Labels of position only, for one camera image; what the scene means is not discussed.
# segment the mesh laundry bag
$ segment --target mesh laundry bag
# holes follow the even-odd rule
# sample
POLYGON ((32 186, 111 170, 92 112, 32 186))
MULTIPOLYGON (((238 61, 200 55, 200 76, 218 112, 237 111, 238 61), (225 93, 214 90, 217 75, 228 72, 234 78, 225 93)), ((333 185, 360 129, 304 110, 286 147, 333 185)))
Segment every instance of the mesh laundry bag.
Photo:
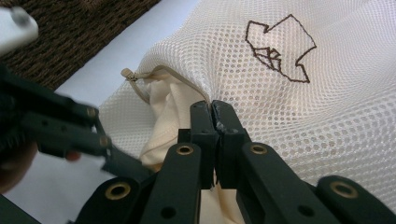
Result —
MULTIPOLYGON (((396 211, 394 1, 204 0, 128 76, 149 105, 125 82, 101 119, 146 165, 189 128, 192 103, 221 100, 301 179, 346 176, 396 211)), ((242 222, 233 201, 204 194, 207 222, 242 222)))

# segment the brown woven surface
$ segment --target brown woven surface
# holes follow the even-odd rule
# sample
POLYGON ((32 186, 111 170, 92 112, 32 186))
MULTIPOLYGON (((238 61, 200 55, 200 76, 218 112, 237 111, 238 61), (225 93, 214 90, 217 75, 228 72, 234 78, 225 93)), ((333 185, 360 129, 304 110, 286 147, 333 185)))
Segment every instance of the brown woven surface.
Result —
POLYGON ((0 0, 1 7, 23 7, 39 27, 35 42, 10 52, 0 61, 14 74, 55 90, 158 2, 0 0))

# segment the wicker surface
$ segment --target wicker surface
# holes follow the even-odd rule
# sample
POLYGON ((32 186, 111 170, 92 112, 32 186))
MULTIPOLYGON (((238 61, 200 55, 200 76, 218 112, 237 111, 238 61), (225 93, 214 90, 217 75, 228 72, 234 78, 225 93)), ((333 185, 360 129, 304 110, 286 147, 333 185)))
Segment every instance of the wicker surface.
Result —
POLYGON ((0 60, 14 74, 52 90, 159 0, 0 0, 23 7, 38 23, 39 38, 0 60))

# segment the black drawing on mesh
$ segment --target black drawing on mesh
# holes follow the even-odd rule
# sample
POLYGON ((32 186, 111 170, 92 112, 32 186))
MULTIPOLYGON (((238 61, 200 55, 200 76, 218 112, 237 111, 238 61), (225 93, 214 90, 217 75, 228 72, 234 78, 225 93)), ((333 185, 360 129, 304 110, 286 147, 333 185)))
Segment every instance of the black drawing on mesh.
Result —
POLYGON ((253 56, 268 68, 291 82, 310 82, 300 60, 317 45, 293 15, 290 14, 272 27, 249 21, 245 40, 253 56))

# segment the white table surface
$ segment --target white table surface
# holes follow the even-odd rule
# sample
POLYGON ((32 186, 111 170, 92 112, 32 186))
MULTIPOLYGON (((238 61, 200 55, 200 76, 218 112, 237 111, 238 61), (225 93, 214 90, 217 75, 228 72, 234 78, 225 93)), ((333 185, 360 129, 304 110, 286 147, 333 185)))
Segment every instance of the white table surface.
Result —
MULTIPOLYGON (((162 0, 79 69, 57 92, 99 106, 123 82, 121 69, 135 70, 148 49, 177 30, 197 2, 162 0)), ((25 178, 6 197, 41 223, 74 221, 96 188, 112 177, 100 171, 103 163, 104 160, 89 156, 71 163, 38 153, 25 178)))

